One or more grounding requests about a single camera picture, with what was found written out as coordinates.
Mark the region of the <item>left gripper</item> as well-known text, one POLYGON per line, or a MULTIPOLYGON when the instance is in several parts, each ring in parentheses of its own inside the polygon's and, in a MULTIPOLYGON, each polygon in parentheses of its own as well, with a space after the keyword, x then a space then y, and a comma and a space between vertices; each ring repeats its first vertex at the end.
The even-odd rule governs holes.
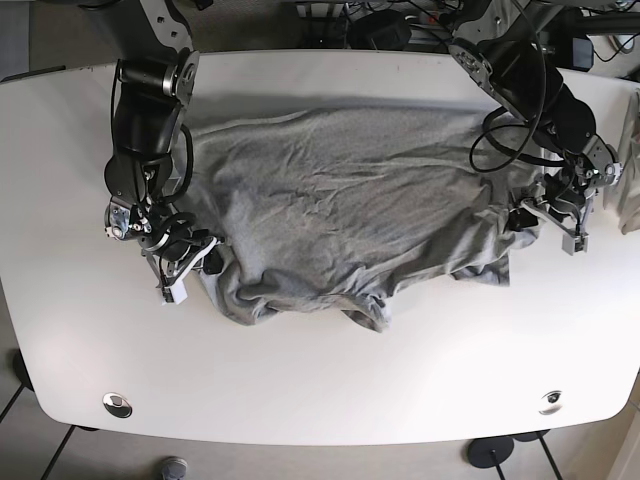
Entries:
POLYGON ((566 234, 587 235, 597 188, 582 188, 573 182, 552 184, 534 181, 517 190, 517 208, 509 212, 507 228, 516 233, 535 232, 539 221, 551 222, 566 234))

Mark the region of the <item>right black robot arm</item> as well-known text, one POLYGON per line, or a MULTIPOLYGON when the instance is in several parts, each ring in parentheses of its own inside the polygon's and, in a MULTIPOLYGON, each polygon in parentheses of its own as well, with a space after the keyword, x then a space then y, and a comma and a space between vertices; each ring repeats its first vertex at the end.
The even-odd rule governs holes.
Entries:
POLYGON ((115 46, 110 100, 112 156, 104 170, 111 195, 105 231, 135 241, 165 302, 186 296, 185 277, 220 244, 175 204, 194 170, 184 123, 199 53, 187 20, 171 1, 81 1, 79 8, 115 46))

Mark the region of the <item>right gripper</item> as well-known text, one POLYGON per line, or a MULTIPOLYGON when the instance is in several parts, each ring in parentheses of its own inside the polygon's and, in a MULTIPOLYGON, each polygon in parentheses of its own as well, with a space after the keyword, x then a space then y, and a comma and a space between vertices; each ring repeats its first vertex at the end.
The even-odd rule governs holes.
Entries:
POLYGON ((182 281, 192 270, 206 275, 220 274, 224 260, 217 248, 224 244, 224 237, 207 229, 164 233, 159 240, 150 236, 140 238, 142 255, 158 280, 158 289, 182 281))

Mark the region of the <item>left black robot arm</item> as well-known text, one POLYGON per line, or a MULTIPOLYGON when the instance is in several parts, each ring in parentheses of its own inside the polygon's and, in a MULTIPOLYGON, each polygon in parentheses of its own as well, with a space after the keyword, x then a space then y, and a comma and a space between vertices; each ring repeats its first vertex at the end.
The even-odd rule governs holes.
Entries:
POLYGON ((571 92, 547 59, 545 29, 570 36, 582 12, 596 1, 464 1, 449 23, 448 50, 453 59, 499 108, 482 124, 482 138, 507 157, 551 167, 534 189, 517 201, 513 226, 545 219, 562 226, 574 220, 565 237, 575 249, 587 239, 586 223, 599 189, 616 184, 622 165, 615 149, 597 133, 591 108, 571 92), (494 134, 497 120, 509 113, 526 130, 525 140, 558 155, 558 161, 533 157, 524 147, 509 148, 494 134))

